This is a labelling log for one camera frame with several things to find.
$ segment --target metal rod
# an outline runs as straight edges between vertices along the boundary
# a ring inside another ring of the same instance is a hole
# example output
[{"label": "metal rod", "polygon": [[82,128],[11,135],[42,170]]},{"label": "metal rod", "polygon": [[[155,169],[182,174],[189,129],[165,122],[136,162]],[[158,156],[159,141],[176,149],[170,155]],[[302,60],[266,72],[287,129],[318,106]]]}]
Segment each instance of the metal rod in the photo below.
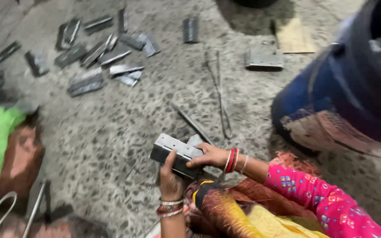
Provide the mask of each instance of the metal rod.
[{"label": "metal rod", "polygon": [[205,132],[198,126],[198,124],[186,115],[182,110],[180,110],[176,105],[172,104],[173,108],[177,111],[177,113],[201,136],[205,142],[215,145],[214,142],[205,134]]},{"label": "metal rod", "polygon": [[30,232],[30,228],[32,227],[32,222],[35,219],[36,213],[38,212],[39,206],[42,202],[42,197],[44,196],[45,186],[47,185],[48,181],[44,180],[42,181],[41,190],[39,191],[38,198],[36,199],[35,205],[32,210],[32,214],[30,215],[28,225],[26,226],[26,229],[24,230],[24,234],[22,238],[27,238]]}]

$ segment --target brown sack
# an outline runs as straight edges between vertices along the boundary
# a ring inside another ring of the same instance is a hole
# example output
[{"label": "brown sack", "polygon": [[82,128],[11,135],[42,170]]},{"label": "brown sack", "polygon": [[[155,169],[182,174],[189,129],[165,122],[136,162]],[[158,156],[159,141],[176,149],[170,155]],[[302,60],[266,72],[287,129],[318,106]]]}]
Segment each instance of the brown sack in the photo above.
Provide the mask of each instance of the brown sack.
[{"label": "brown sack", "polygon": [[29,197],[44,153],[36,128],[20,125],[8,136],[0,175],[0,199],[11,191],[17,192],[18,199]]}]

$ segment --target speckled floor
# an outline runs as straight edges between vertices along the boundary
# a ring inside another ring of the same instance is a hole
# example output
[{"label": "speckled floor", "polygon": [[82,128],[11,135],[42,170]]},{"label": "speckled floor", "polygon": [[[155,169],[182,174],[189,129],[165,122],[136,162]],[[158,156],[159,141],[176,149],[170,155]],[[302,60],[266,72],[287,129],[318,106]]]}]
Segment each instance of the speckled floor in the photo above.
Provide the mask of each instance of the speckled floor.
[{"label": "speckled floor", "polygon": [[[5,89],[41,104],[42,136],[47,149],[40,177],[52,181],[53,207],[71,203],[77,214],[107,222],[118,238],[143,237],[157,222],[158,165],[148,159],[161,132],[186,138],[194,131],[172,110],[170,102],[196,119],[220,147],[240,147],[264,160],[287,148],[274,135],[270,104],[274,96],[315,54],[285,56],[281,72],[250,72],[243,67],[245,49],[271,50],[270,19],[300,17],[318,48],[332,40],[336,24],[357,10],[363,0],[280,0],[268,9],[236,6],[230,0],[134,0],[127,3],[130,32],[152,32],[162,51],[150,58],[134,51],[124,61],[141,61],[145,70],[133,88],[106,77],[100,91],[70,98],[68,80],[84,72],[77,63],[60,70],[52,62],[60,24],[72,16],[88,21],[115,15],[118,0],[0,0],[0,50],[17,40],[22,49],[0,65]],[[182,43],[182,20],[198,15],[200,43]],[[76,42],[88,49],[112,27]],[[221,132],[219,105],[204,50],[220,51],[225,101],[234,131]],[[43,49],[51,72],[34,78],[24,60],[27,50]],[[317,160],[324,178],[343,188],[381,224],[381,162],[354,153],[324,153]]]}]

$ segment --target pink sleeve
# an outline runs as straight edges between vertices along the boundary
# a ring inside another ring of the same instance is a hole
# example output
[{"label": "pink sleeve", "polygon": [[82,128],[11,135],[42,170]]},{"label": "pink sleeve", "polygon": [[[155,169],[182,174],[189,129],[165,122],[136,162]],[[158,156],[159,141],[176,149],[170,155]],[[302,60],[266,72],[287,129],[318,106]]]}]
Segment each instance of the pink sleeve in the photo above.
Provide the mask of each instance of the pink sleeve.
[{"label": "pink sleeve", "polygon": [[381,238],[381,227],[358,203],[324,180],[270,164],[264,185],[314,212],[331,238]]}]

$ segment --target woman's hand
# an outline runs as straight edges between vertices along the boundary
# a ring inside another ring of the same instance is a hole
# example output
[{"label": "woman's hand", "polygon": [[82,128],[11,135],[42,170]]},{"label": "woman's hand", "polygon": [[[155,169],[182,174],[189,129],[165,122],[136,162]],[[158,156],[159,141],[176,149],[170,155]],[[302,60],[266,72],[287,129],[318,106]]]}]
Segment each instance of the woman's hand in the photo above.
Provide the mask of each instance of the woman's hand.
[{"label": "woman's hand", "polygon": [[217,148],[209,143],[202,143],[195,147],[202,149],[204,155],[195,157],[190,162],[186,163],[188,168],[206,164],[220,169],[223,169],[226,166],[230,154],[229,150]]},{"label": "woman's hand", "polygon": [[172,171],[176,160],[176,150],[172,150],[167,156],[164,166],[160,170],[161,200],[164,202],[178,201],[183,198],[185,183],[182,178]]}]

